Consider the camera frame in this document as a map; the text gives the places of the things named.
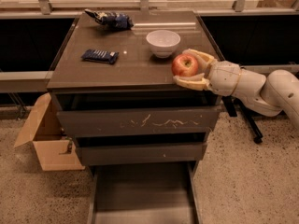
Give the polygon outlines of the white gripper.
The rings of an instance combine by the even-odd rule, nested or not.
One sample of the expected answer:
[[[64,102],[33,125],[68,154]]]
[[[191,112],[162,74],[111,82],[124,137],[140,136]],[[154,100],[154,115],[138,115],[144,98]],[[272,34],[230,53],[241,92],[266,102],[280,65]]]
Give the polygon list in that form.
[[[173,76],[177,85],[195,91],[209,89],[221,96],[229,96],[233,93],[241,73],[238,64],[228,61],[216,62],[214,56],[195,49],[185,49],[183,54],[190,54],[197,60],[201,74],[192,77]],[[205,79],[204,73],[208,72],[208,77]]]

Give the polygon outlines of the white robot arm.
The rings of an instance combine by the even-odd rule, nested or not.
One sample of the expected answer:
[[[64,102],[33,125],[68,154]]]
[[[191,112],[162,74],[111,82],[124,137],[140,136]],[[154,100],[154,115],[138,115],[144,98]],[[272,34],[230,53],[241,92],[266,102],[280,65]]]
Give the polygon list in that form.
[[[171,69],[180,87],[233,96],[267,117],[283,111],[299,128],[299,79],[289,71],[275,70],[266,77],[195,49],[185,49],[173,60]]]

